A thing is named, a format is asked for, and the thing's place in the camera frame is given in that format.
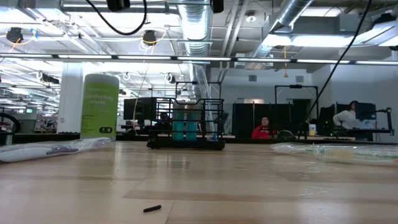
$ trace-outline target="table surface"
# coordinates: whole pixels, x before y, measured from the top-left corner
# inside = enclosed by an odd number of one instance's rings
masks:
[[[397,223],[398,169],[325,163],[268,145],[224,151],[116,142],[0,164],[2,224]],[[162,209],[143,213],[147,207]]]

